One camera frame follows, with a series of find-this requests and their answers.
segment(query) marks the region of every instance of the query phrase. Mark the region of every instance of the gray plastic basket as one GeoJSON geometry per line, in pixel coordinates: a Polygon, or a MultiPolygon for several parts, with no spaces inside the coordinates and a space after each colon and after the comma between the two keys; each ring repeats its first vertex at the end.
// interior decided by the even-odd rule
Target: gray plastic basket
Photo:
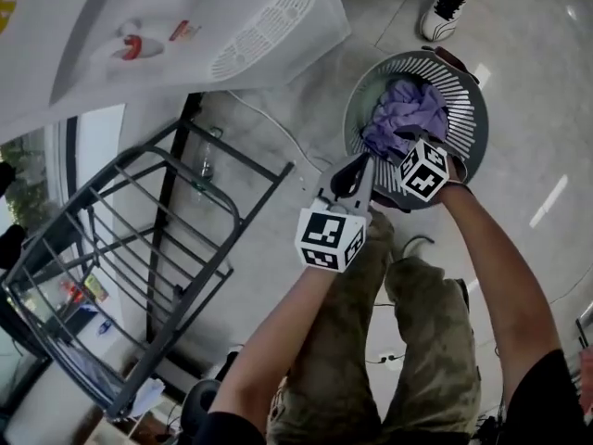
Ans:
{"type": "MultiPolygon", "coordinates": [[[[344,116],[344,141],[348,155],[369,152],[360,131],[371,120],[379,96],[398,79],[430,83],[447,101],[447,142],[459,151],[468,170],[469,182],[482,163],[488,140],[488,114],[478,80],[463,63],[442,48],[424,47],[388,57],[364,74],[348,100],[344,116]]],[[[403,210],[427,208],[426,203],[407,194],[397,183],[391,161],[375,158],[374,190],[403,210]]]]}

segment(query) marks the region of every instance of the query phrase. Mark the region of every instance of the red object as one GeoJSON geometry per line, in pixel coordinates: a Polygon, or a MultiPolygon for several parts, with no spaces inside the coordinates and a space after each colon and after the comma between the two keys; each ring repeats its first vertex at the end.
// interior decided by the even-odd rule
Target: red object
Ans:
{"type": "Polygon", "coordinates": [[[74,303],[80,303],[83,300],[82,292],[72,282],[64,282],[62,285],[74,303]]]}
{"type": "Polygon", "coordinates": [[[188,23],[189,19],[184,19],[179,25],[177,25],[177,28],[175,28],[175,31],[169,37],[169,41],[175,41],[177,38],[179,38],[179,35],[183,33],[183,30],[185,30],[185,27],[188,23]]]}
{"type": "Polygon", "coordinates": [[[593,347],[581,351],[581,407],[584,413],[593,407],[593,347]]]}
{"type": "Polygon", "coordinates": [[[140,36],[137,34],[129,34],[123,42],[131,48],[121,57],[121,59],[124,61],[132,61],[140,56],[140,52],[142,51],[142,38],[140,36]]]}

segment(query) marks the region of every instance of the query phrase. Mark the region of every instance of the leg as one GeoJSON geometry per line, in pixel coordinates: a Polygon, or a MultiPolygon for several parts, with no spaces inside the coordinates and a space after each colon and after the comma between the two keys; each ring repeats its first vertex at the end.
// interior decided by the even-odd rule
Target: leg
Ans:
{"type": "Polygon", "coordinates": [[[385,287],[408,347],[386,434],[473,433],[480,405],[473,332],[459,284],[443,274],[417,258],[396,262],[387,272],[385,287]]]}
{"type": "Polygon", "coordinates": [[[429,41],[448,38],[457,28],[466,2],[467,0],[435,0],[421,19],[423,36],[429,41]]]}
{"type": "Polygon", "coordinates": [[[272,408],[269,442],[329,445],[378,435],[365,345],[392,242],[393,227],[375,212],[364,247],[336,277],[272,408]]]}

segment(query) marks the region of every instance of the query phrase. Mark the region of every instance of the forearm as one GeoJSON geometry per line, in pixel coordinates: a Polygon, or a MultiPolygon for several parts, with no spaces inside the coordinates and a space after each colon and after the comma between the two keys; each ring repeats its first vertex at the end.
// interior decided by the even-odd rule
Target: forearm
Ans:
{"type": "Polygon", "coordinates": [[[237,356],[212,412],[237,413],[265,429],[271,400],[303,346],[334,278],[332,272],[305,270],[237,356]]]}
{"type": "Polygon", "coordinates": [[[460,228],[484,293],[508,403],[535,362],[560,347],[548,301],[517,248],[472,194],[452,187],[440,198],[460,228]]]}

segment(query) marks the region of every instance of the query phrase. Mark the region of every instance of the purple cloth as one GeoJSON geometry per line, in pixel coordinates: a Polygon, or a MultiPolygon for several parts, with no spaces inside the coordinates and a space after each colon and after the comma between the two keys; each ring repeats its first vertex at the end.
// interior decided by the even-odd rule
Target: purple cloth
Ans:
{"type": "Polygon", "coordinates": [[[401,138],[397,131],[409,125],[418,125],[444,141],[448,129],[446,106],[445,98],[431,84],[419,88],[399,80],[379,97],[371,122],[362,129],[362,138],[382,157],[387,157],[388,148],[408,154],[415,142],[401,138]]]}

